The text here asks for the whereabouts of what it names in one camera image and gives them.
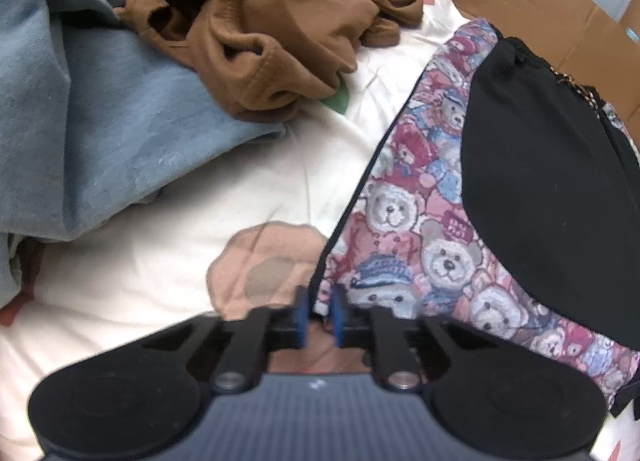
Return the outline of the black teddy-print garment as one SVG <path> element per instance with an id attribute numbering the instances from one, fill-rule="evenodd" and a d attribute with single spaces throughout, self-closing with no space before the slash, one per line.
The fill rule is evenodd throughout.
<path id="1" fill-rule="evenodd" d="M 426 65 L 323 250 L 335 291 L 442 315 L 639 404 L 639 152 L 614 107 L 485 19 Z"/>

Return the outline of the cream bear-print bed sheet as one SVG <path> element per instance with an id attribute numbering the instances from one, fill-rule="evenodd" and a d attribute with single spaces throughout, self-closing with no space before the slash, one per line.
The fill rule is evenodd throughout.
<path id="1" fill-rule="evenodd" d="M 1 455 L 41 455 L 27 400 L 50 372 L 193 315 L 284 303 L 440 44 L 466 20 L 426 0 L 421 28 L 364 48 L 345 111 L 310 102 L 269 143 L 235 148 L 74 241 L 38 245 L 1 313 Z"/>

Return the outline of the blue-grey garment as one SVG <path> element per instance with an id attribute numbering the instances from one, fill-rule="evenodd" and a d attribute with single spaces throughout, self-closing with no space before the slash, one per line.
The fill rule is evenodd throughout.
<path id="1" fill-rule="evenodd" d="M 224 112 L 105 0 L 1 0 L 1 299 L 27 238 L 70 241 L 229 150 L 282 136 Z"/>

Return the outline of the brown crumpled garment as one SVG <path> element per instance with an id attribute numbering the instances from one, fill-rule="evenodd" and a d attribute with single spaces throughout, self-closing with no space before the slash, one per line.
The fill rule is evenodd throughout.
<path id="1" fill-rule="evenodd" d="M 359 47 L 397 45 L 421 25 L 423 0 L 126 0 L 116 13 L 227 114 L 271 122 L 334 95 Z"/>

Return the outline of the brown cardboard box sheet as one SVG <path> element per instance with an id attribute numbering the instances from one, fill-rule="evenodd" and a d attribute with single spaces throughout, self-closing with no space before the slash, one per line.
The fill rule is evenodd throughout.
<path id="1" fill-rule="evenodd" d="M 506 36 L 582 83 L 620 110 L 639 103 L 639 45 L 591 0 L 454 0 L 462 13 L 484 17 Z"/>

